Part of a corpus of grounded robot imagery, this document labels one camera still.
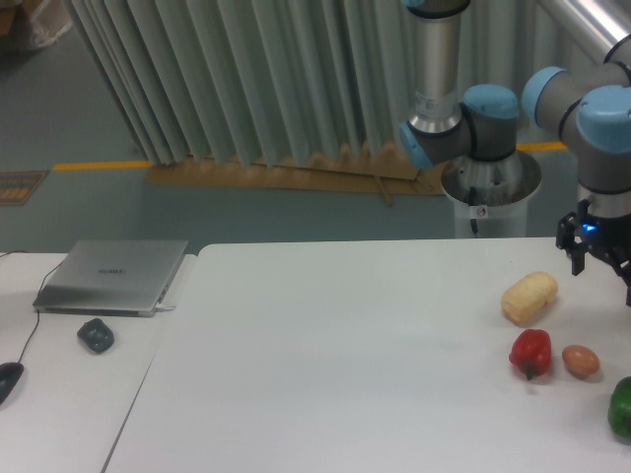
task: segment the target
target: silver laptop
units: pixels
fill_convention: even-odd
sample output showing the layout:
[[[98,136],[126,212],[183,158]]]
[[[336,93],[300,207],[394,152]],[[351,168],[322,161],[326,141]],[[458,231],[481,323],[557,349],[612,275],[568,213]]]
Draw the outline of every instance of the silver laptop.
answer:
[[[81,240],[33,306],[44,312],[151,316],[184,257],[183,240]]]

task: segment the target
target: brown egg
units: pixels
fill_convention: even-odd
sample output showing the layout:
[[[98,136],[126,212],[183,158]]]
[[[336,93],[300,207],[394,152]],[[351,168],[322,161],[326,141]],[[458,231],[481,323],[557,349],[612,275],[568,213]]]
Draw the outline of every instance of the brown egg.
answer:
[[[596,353],[582,345],[570,345],[561,354],[568,372],[575,377],[584,378],[600,370],[600,360]]]

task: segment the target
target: green bell pepper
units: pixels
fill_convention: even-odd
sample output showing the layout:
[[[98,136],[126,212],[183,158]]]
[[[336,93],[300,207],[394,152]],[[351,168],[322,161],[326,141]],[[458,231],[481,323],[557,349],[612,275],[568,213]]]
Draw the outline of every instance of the green bell pepper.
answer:
[[[631,439],[631,376],[616,384],[609,401],[607,420],[615,434]]]

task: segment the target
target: black computer mouse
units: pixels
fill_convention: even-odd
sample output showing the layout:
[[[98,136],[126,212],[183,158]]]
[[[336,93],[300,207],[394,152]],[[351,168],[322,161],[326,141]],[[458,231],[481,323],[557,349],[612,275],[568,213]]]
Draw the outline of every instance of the black computer mouse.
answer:
[[[0,365],[0,404],[9,397],[23,372],[24,365],[21,363],[3,363]]]

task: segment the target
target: floor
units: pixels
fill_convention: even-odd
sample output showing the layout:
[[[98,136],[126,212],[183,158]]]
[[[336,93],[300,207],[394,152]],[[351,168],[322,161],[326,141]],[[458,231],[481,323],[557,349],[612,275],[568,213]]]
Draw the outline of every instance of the floor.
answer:
[[[136,161],[104,82],[70,31],[36,54],[0,57],[0,171],[59,163]],[[544,180],[527,235],[553,236],[576,206],[576,162],[536,153]],[[185,238],[188,251],[223,242],[450,238],[445,197],[159,186],[146,169],[52,171],[23,207],[0,208],[0,251],[67,252],[81,238]]]

